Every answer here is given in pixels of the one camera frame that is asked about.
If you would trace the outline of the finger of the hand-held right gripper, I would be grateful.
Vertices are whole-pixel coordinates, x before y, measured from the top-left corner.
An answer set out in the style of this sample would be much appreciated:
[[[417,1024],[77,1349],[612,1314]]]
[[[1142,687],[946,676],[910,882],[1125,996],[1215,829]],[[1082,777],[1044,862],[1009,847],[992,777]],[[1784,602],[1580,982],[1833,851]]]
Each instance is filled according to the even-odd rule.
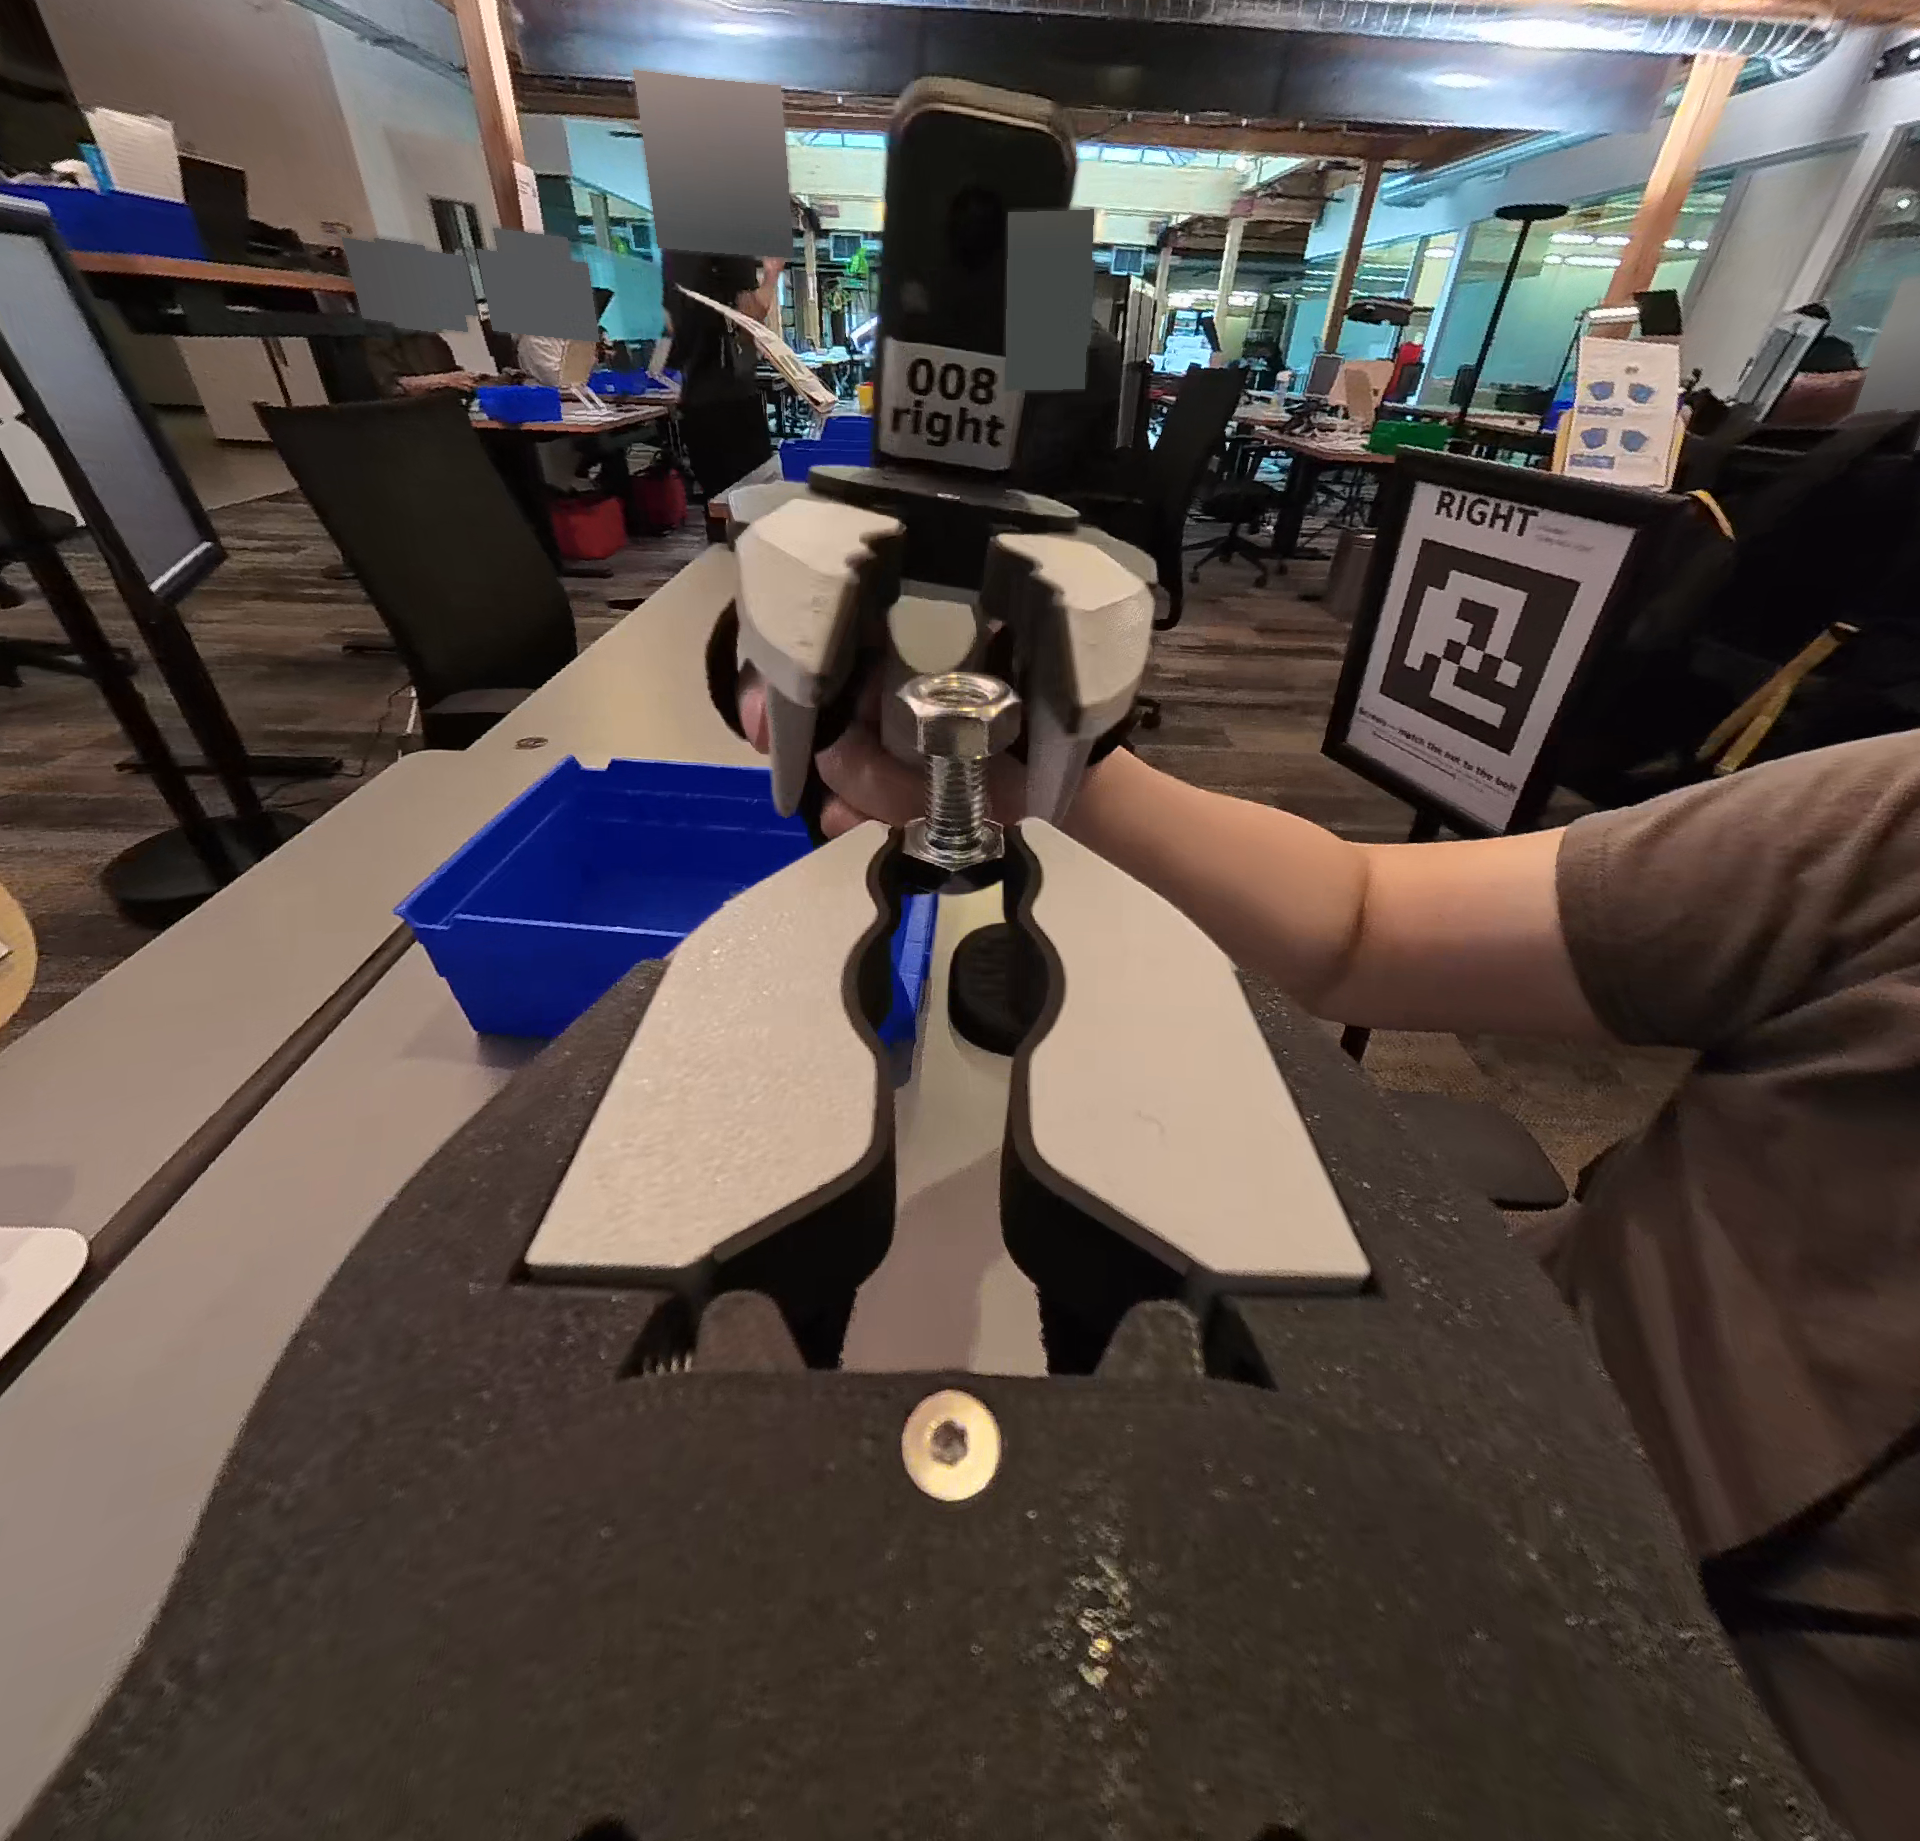
[[[1091,763],[1125,738],[1154,642],[1154,591],[1106,537],[1001,533],[981,613],[1019,701],[1022,821],[1064,826]]]
[[[801,814],[830,718],[858,678],[863,623],[897,579],[897,517],[793,500],[735,543],[740,660],[764,695],[774,808]]]

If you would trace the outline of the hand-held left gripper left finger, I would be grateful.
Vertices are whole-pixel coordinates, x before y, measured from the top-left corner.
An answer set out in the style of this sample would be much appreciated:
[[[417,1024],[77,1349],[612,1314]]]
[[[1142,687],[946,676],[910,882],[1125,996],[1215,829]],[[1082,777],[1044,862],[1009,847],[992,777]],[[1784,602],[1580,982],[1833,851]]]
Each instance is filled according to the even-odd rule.
[[[766,1296],[840,1367],[895,1241],[897,837],[832,837],[697,928],[637,1020],[524,1252],[537,1285]]]

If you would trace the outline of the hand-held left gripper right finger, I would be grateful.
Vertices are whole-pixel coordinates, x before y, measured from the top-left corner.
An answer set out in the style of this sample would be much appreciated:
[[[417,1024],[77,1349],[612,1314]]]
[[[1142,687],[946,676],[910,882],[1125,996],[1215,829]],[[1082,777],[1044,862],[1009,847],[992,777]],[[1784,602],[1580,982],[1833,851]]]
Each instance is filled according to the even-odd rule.
[[[1022,1036],[1001,1241],[1047,1373],[1096,1373],[1154,1302],[1347,1300],[1375,1270],[1225,949],[1052,822],[1006,837]]]

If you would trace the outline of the steel hex nut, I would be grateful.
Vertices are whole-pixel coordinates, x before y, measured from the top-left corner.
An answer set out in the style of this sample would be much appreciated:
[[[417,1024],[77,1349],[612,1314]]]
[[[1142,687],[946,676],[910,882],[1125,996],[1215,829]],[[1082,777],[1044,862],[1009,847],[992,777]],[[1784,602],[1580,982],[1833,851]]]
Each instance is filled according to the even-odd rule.
[[[883,701],[883,746],[902,760],[992,760],[1017,746],[1019,730],[1019,695],[984,674],[910,676]]]

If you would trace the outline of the thick steel bolt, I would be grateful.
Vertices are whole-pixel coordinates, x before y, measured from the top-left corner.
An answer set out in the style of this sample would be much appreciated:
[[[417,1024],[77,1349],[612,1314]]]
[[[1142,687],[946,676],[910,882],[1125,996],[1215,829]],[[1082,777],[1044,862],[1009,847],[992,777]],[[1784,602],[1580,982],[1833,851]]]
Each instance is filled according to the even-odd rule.
[[[902,857],[941,882],[980,879],[1003,857],[994,821],[992,758],[927,755],[922,809],[902,829]]]

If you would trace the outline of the blue plastic bin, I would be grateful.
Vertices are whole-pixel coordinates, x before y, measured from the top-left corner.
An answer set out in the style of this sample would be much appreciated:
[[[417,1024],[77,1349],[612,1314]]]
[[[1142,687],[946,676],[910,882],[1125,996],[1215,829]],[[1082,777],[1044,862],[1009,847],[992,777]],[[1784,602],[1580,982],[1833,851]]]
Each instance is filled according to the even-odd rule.
[[[830,1113],[910,1080],[938,900],[909,897],[888,949],[860,882],[863,847],[745,911],[732,897],[814,854],[774,808],[766,771],[617,758],[561,760],[398,906],[477,1036],[559,1039],[640,964],[672,964],[640,1072],[672,1047],[697,1072],[764,1072]]]

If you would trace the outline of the person's right hand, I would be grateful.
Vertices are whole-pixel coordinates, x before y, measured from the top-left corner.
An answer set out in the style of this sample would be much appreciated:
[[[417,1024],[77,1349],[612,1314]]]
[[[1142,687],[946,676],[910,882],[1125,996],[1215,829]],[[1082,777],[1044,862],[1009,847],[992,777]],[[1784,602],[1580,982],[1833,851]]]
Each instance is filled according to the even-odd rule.
[[[919,763],[902,763],[888,755],[868,713],[836,746],[817,752],[814,772],[825,786],[825,834],[868,821],[904,826],[922,814],[927,777]],[[1219,821],[1229,814],[1233,797],[1178,781],[1117,747],[1082,777],[1060,829],[1103,862],[1181,906],[1194,891],[1192,877],[1212,857]]]

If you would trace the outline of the black framed marker sign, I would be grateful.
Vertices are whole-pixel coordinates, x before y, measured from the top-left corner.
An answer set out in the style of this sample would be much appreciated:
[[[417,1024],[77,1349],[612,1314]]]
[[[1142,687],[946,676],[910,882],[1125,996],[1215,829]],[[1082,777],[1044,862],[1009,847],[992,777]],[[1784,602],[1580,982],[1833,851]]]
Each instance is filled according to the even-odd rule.
[[[1402,451],[1323,755],[1459,837],[1532,831],[1688,514],[1678,491]]]

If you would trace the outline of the wooden column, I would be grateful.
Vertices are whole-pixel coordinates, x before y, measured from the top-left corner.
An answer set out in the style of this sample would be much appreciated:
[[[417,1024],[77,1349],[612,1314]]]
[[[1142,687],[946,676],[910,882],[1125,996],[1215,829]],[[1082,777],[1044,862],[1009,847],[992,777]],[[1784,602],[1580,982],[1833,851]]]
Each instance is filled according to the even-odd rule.
[[[1694,195],[1701,156],[1715,139],[1723,107],[1730,103],[1742,70],[1747,60],[1738,53],[1694,56],[1685,95],[1646,174],[1641,210],[1633,211],[1633,223],[1627,228],[1621,262],[1598,304],[1598,310],[1605,313],[1624,310],[1627,319],[1598,320],[1598,334],[1624,341],[1627,324],[1641,315],[1636,297],[1653,294],[1653,277],[1660,274],[1674,226],[1680,223],[1685,203]]]
[[[541,232],[541,203],[524,210],[528,156],[521,139],[516,70],[502,0],[449,0],[464,50],[467,87],[477,111],[485,163],[489,171],[496,228]]]

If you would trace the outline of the small printed instruction sheet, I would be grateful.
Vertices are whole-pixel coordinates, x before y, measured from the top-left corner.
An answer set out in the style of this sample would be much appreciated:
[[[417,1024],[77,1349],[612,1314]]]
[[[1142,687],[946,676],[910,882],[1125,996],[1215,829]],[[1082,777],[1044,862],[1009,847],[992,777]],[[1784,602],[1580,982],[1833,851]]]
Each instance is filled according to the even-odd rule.
[[[1554,473],[1636,491],[1667,491],[1685,440],[1678,341],[1584,337],[1567,408],[1555,424]]]

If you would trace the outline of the black floor lamp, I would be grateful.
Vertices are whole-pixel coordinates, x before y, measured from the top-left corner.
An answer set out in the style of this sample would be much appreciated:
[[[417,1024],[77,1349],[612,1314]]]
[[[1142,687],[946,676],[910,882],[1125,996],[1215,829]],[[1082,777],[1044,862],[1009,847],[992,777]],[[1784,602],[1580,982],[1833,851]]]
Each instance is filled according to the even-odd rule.
[[[1475,363],[1471,363],[1467,373],[1464,378],[1456,373],[1456,382],[1453,382],[1453,432],[1464,432],[1467,419],[1475,411],[1475,395],[1479,395],[1485,368],[1489,363],[1494,342],[1499,337],[1499,320],[1502,320],[1502,313],[1507,313],[1507,304],[1508,304],[1508,294],[1513,294],[1513,283],[1518,277],[1518,269],[1523,269],[1523,260],[1526,260],[1526,249],[1528,249],[1528,241],[1532,241],[1535,228],[1558,223],[1566,211],[1567,211],[1566,203],[1507,203],[1502,210],[1498,210],[1498,217],[1516,228],[1513,253],[1507,260],[1499,289],[1498,289],[1494,305],[1486,313]]]

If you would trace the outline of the white board stand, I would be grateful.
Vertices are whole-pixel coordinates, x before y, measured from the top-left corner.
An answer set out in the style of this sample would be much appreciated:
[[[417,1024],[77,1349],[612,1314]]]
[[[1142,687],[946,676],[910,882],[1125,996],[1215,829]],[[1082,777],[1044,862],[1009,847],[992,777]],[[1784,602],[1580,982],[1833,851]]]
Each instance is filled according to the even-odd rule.
[[[23,1349],[89,1270],[89,1238],[66,1227],[5,1227],[0,1354]]]

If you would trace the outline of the black backpack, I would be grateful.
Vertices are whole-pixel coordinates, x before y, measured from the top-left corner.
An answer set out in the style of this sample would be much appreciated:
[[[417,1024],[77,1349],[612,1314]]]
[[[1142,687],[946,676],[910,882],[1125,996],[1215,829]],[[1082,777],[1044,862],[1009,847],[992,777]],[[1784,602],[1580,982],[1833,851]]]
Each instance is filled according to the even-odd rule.
[[[1685,454],[1558,786],[1597,808],[1918,726],[1918,419]]]

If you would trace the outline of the black framed floor sign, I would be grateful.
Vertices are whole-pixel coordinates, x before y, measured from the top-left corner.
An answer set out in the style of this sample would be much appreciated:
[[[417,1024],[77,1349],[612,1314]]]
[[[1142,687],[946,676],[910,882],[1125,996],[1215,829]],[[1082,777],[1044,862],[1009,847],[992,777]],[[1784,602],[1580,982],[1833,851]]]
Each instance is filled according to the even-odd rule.
[[[224,564],[224,549],[113,351],[50,210],[23,197],[5,197],[5,387],[77,506],[81,530],[227,797],[224,814],[199,797],[59,555],[50,520],[5,462],[5,557],[26,564],[122,726],[139,772],[174,818],[172,829],[109,860],[103,891],[136,926],[168,928],[297,837],[302,821],[257,793],[245,734],[177,610]]]

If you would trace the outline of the white box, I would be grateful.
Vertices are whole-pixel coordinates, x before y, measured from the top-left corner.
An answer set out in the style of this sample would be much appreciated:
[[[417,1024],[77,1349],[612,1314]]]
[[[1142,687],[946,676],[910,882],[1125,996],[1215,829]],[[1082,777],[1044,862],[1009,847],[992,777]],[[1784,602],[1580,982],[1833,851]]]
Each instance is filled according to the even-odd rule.
[[[184,203],[180,151],[168,118],[89,107],[86,122],[113,195]]]

